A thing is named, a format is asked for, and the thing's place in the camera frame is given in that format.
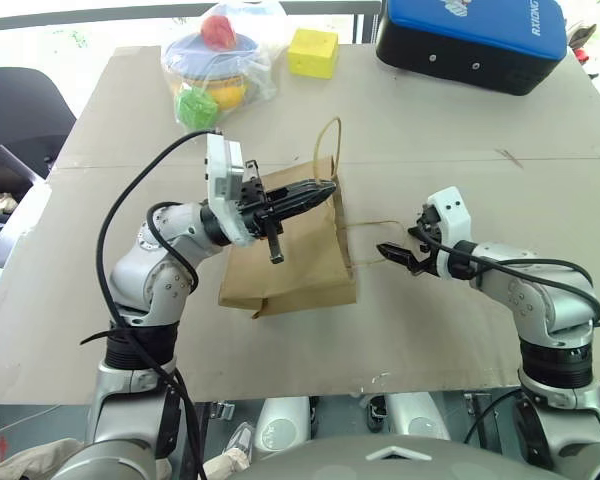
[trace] brown paper bag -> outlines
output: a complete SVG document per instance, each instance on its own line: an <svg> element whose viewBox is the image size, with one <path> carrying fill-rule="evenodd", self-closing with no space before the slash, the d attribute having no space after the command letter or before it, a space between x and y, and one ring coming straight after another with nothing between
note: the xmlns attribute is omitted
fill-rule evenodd
<svg viewBox="0 0 600 480"><path fill-rule="evenodd" d="M331 157L263 177L267 189L306 178L331 178ZM356 285L347 247L340 185L325 202L282 223L284 262L269 261L266 240L231 247L218 303L260 315L355 303Z"/></svg>

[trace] yellow sponge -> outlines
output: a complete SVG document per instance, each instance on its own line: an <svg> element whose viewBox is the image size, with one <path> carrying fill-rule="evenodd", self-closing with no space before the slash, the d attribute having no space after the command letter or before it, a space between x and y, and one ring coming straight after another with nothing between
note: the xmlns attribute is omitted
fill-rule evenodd
<svg viewBox="0 0 600 480"><path fill-rule="evenodd" d="M299 28L289 46L289 70L296 75L331 78L337 54L337 33Z"/></svg>

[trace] paper bag handle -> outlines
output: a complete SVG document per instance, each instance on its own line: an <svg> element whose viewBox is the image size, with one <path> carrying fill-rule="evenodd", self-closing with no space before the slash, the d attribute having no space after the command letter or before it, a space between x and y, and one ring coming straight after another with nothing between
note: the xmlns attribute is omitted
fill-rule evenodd
<svg viewBox="0 0 600 480"><path fill-rule="evenodd" d="M338 174L338 164L340 163L340 145L342 143L342 120L340 117L334 117L322 128L320 133L318 134L318 139L316 140L316 146L313 147L313 176L316 179L316 182L320 184L320 173L318 172L318 156L320 151L320 144L322 143L322 137L327 132L329 127L333 124L338 124L338 145L336 147L336 156L335 159L331 162L331 178L329 180L333 180L336 178Z"/></svg>

